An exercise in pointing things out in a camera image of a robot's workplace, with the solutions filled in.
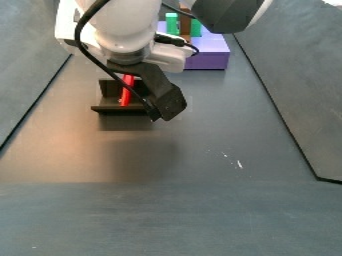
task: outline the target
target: purple box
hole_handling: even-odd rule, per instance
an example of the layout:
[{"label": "purple box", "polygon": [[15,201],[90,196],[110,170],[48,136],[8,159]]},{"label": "purple box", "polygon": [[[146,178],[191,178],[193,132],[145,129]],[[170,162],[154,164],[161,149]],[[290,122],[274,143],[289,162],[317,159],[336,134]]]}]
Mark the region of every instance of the purple box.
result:
[{"label": "purple box", "polygon": [[[159,21],[158,31],[166,33],[166,21]],[[201,53],[187,59],[186,69],[227,69],[230,48],[223,36],[210,33],[203,27],[202,37],[193,37],[191,41]]]}]

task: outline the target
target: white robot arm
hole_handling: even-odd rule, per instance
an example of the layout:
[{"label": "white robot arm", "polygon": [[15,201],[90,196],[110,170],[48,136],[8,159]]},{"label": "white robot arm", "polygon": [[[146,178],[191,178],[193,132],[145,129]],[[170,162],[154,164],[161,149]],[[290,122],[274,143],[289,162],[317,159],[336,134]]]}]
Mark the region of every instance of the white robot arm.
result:
[{"label": "white robot arm", "polygon": [[[182,0],[213,33],[235,33],[252,26],[273,0]],[[55,36],[75,46],[141,99],[150,118],[171,120],[186,108],[181,89],[162,71],[182,72],[194,47],[181,37],[157,32],[162,0],[60,0]],[[93,56],[107,59],[107,66]],[[115,73],[146,78],[143,98]]]}]

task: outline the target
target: red marker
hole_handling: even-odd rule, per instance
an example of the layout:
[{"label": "red marker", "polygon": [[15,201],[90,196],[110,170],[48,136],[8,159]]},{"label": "red marker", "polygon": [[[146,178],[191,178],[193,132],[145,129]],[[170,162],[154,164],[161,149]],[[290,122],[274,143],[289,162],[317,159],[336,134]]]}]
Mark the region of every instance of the red marker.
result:
[{"label": "red marker", "polygon": [[[123,76],[123,81],[126,84],[131,87],[134,87],[134,76],[131,75],[125,75]],[[122,100],[121,100],[121,106],[127,107],[131,101],[131,92],[123,88],[123,95],[122,95]]]}]

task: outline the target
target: dark table surface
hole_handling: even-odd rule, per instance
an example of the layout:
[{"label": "dark table surface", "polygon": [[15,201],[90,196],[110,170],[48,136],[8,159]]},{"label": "dark table surface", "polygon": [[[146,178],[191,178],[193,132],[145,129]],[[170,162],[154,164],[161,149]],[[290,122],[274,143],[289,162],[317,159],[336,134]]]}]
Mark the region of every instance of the dark table surface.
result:
[{"label": "dark table surface", "polygon": [[341,255],[342,187],[229,44],[227,72],[169,75],[190,103],[169,123],[93,112],[106,75],[70,60],[0,152],[0,255]]}]

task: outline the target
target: black cable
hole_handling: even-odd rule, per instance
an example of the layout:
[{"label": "black cable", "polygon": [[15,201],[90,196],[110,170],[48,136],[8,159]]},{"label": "black cable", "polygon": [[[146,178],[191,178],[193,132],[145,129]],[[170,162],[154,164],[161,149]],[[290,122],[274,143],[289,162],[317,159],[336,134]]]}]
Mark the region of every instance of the black cable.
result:
[{"label": "black cable", "polygon": [[191,13],[183,12],[182,10],[179,10],[178,8],[175,8],[174,6],[171,6],[171,5],[166,4],[166,3],[162,3],[162,5],[163,5],[167,9],[175,11],[177,13],[179,13],[179,14],[182,14],[182,15],[185,15],[185,16],[187,16],[189,18],[197,19],[197,17],[195,17]]},{"label": "black cable", "polygon": [[77,29],[75,29],[75,43],[77,46],[79,47],[82,53],[85,56],[98,65],[103,71],[113,77],[114,80],[117,80],[122,87],[125,87],[139,99],[142,102],[145,108],[147,111],[150,111],[154,107],[150,106],[150,104],[146,102],[146,99],[142,98],[142,96],[137,93],[137,91],[126,84],[126,82],[121,79],[121,77],[107,68],[107,66],[93,56],[93,54],[89,52],[89,50],[85,48],[85,45],[81,41],[81,34],[82,30],[86,26],[86,24],[90,22],[95,14],[99,12],[99,10],[105,7],[105,5],[110,2],[111,0],[97,0],[97,2],[93,4],[90,9],[86,11],[85,15],[82,16]]},{"label": "black cable", "polygon": [[185,39],[182,38],[174,38],[167,35],[157,34],[155,35],[155,42],[161,44],[173,44],[177,47],[190,47],[195,52],[193,56],[197,56],[199,54],[199,49],[193,44],[187,43]]},{"label": "black cable", "polygon": [[199,54],[199,49],[195,45],[190,44],[190,43],[185,43],[185,45],[190,48],[193,48],[193,50],[195,50],[193,56],[197,56]]}]

